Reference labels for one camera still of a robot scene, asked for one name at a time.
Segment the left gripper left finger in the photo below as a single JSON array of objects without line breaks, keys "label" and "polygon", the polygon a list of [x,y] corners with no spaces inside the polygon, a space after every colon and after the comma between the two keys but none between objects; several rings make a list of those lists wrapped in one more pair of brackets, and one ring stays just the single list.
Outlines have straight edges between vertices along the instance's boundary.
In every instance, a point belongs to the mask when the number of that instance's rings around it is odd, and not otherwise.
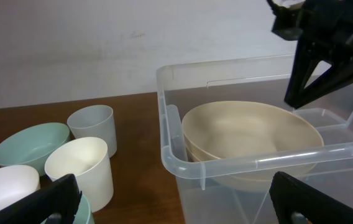
[{"label": "left gripper left finger", "polygon": [[0,210],[0,224],[73,223],[82,191],[74,174],[67,174]]}]

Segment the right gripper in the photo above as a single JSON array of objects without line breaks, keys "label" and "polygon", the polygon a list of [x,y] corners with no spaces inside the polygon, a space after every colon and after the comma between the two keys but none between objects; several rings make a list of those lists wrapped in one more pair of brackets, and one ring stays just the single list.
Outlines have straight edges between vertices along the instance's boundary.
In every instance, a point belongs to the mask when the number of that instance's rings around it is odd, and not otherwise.
[{"label": "right gripper", "polygon": [[275,35],[287,41],[303,38],[297,43],[285,103],[298,109],[353,84],[353,1],[267,4],[275,15]]}]

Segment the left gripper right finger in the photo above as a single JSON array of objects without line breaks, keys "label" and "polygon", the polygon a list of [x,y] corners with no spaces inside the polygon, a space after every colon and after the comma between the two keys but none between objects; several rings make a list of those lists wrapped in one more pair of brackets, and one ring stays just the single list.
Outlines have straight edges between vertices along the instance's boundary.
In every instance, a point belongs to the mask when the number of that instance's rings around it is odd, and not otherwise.
[{"label": "left gripper right finger", "polygon": [[278,222],[293,223],[296,213],[311,223],[352,223],[353,208],[285,172],[276,172],[269,190]]}]

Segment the cream bowl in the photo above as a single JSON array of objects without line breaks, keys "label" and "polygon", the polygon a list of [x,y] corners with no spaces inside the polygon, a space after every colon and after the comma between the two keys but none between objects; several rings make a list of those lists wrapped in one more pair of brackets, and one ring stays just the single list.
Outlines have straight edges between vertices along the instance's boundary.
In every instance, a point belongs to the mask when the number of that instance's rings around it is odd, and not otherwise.
[{"label": "cream bowl", "polygon": [[[196,147],[187,137],[185,137],[185,144],[186,150],[195,162],[219,159],[218,157]],[[301,166],[283,167],[282,172],[288,172],[291,175],[303,175],[313,169],[315,165],[316,164],[306,164]],[[257,172],[222,175],[212,177],[212,179],[217,183],[232,189],[245,192],[262,192],[269,189],[275,173],[275,169],[269,169]]]}]

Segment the beige bowl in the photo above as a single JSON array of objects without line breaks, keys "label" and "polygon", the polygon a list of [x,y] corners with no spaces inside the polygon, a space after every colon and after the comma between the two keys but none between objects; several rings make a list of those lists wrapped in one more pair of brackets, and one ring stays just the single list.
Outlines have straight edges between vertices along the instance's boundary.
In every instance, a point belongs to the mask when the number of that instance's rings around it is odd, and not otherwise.
[{"label": "beige bowl", "polygon": [[320,133],[303,118],[252,101],[216,101],[182,119],[188,149],[202,160],[230,159],[323,146]]}]

